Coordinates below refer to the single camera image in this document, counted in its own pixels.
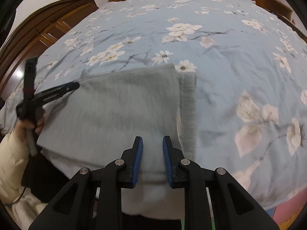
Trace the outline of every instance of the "gray cloth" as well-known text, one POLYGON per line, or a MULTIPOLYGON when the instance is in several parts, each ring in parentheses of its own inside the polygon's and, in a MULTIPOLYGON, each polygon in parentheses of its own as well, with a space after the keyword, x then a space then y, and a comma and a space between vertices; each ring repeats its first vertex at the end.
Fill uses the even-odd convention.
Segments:
POLYGON ((84 72, 80 88, 54 105, 38 144, 105 166, 141 136, 143 181, 165 181, 165 135, 174 147, 182 144, 186 157, 194 156, 195 80, 195 73, 177 73, 173 64, 94 77, 84 72))

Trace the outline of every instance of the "bedspread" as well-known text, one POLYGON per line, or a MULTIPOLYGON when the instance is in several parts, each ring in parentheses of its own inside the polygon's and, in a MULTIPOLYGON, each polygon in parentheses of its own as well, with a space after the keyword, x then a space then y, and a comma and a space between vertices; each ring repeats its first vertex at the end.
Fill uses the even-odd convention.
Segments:
POLYGON ((306 43, 250 0, 110 2, 39 58, 36 86, 166 63, 196 72, 194 161, 226 168, 266 209, 307 187, 306 43))

